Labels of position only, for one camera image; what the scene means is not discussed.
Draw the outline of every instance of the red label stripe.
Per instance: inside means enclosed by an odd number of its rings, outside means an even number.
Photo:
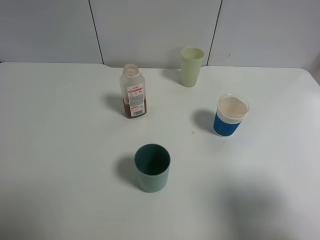
[[[137,88],[137,89],[135,89],[135,90],[131,90],[131,91],[129,91],[129,93],[134,93],[134,92],[138,92],[138,91],[140,91],[140,90],[142,90],[142,87],[140,87],[140,88]]]

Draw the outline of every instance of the white wall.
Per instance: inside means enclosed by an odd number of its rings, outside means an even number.
[[[221,0],[90,0],[104,63],[180,68],[182,47],[207,64]]]
[[[212,66],[309,68],[320,52],[320,0],[223,0]]]
[[[102,63],[88,0],[0,0],[0,61]]]

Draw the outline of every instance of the blue cup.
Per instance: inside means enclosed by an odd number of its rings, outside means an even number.
[[[249,103],[237,94],[220,97],[213,123],[215,133],[221,137],[231,136],[250,109]]]
[[[147,144],[134,155],[140,187],[149,193],[158,192],[165,187],[170,168],[168,151],[158,144]]]

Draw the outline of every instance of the bottle label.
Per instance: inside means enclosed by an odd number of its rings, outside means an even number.
[[[127,87],[131,117],[145,113],[144,85],[139,84]]]

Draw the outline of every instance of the white table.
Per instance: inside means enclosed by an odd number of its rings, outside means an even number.
[[[308,72],[206,66],[187,88],[178,70],[140,71],[147,114],[127,119],[120,68],[0,64],[3,236],[319,239],[320,87]],[[224,93],[251,107],[227,138],[211,132]],[[133,156],[148,143],[171,155],[156,193],[135,183]]]

